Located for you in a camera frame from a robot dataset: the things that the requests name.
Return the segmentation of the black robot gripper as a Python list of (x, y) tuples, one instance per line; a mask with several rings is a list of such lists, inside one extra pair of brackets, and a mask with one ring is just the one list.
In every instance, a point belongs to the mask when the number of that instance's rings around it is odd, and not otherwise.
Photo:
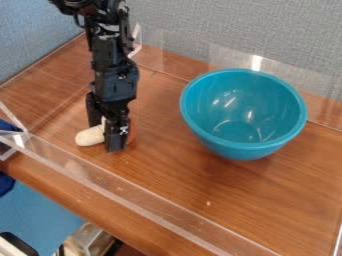
[(85, 110), (91, 127), (104, 122), (104, 144), (108, 152), (127, 147), (131, 130), (128, 103), (136, 99), (139, 68), (133, 61), (107, 66), (92, 63), (95, 80), (85, 95)]

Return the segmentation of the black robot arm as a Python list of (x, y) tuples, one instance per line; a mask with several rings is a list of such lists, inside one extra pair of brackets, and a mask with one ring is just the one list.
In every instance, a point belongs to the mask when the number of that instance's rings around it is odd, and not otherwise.
[(125, 0), (48, 0), (85, 31), (95, 73), (85, 96), (88, 125), (104, 125), (108, 152), (125, 148), (131, 132), (128, 104), (136, 99), (139, 68), (128, 57), (135, 38)]

